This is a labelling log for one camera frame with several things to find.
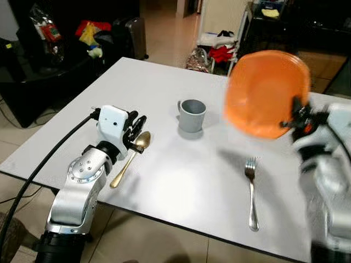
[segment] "orange plate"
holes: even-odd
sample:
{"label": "orange plate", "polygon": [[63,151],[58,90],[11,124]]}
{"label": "orange plate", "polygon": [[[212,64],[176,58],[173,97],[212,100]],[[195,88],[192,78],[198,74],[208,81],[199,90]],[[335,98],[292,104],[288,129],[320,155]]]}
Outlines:
{"label": "orange plate", "polygon": [[308,102],[310,72],[307,65],[289,53],[266,50],[243,56],[230,78],[225,114],[245,133],[275,139],[288,129],[292,98]]}

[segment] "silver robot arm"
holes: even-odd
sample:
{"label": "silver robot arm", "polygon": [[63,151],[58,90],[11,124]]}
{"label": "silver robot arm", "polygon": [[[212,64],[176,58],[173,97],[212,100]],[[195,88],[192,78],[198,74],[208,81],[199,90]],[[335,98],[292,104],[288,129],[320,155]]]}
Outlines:
{"label": "silver robot arm", "polygon": [[339,139],[351,135],[351,105],[333,104],[317,113],[295,105],[293,121],[283,125],[295,128],[293,147],[302,156],[299,184],[307,204],[312,262],[351,262],[351,187],[345,169],[350,163],[334,153]]}
{"label": "silver robot arm", "polygon": [[46,231],[37,246],[36,262],[80,262],[86,235],[90,231],[98,194],[117,160],[128,149],[143,149],[133,143],[146,117],[134,122],[138,113],[128,113],[113,106],[101,107],[97,130],[100,143],[89,145],[68,166],[66,182],[50,210]]}

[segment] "gold spoon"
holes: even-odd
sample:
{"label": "gold spoon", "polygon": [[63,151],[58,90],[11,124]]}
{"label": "gold spoon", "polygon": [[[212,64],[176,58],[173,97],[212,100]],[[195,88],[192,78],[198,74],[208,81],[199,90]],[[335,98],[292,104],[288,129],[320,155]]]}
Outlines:
{"label": "gold spoon", "polygon": [[[151,134],[148,131],[145,131],[137,137],[135,144],[143,149],[146,149],[150,145],[150,139],[151,139]],[[133,153],[133,155],[127,161],[126,165],[122,168],[122,170],[119,172],[119,174],[117,174],[117,176],[110,183],[111,188],[116,188],[119,185],[120,181],[122,180],[122,178],[124,176],[124,173],[126,172],[131,161],[134,159],[135,155],[137,155],[137,152]]]}

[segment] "mug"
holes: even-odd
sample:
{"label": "mug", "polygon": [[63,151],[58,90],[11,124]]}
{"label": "mug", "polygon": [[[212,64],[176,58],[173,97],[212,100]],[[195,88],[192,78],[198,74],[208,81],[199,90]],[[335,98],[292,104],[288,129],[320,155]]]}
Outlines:
{"label": "mug", "polygon": [[178,101],[179,127],[187,133],[197,133],[201,130],[206,113],[206,105],[200,100]]}

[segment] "fork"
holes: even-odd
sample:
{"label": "fork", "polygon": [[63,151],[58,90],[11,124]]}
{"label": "fork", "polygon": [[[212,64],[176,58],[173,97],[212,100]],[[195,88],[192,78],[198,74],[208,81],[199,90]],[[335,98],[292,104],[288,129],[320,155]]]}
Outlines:
{"label": "fork", "polygon": [[256,206],[254,204],[254,194],[253,194],[253,179],[254,171],[256,169],[256,159],[249,158],[246,160],[245,164],[245,175],[250,180],[250,217],[248,220],[248,226],[254,232],[257,232],[259,229],[257,215],[256,215]]}

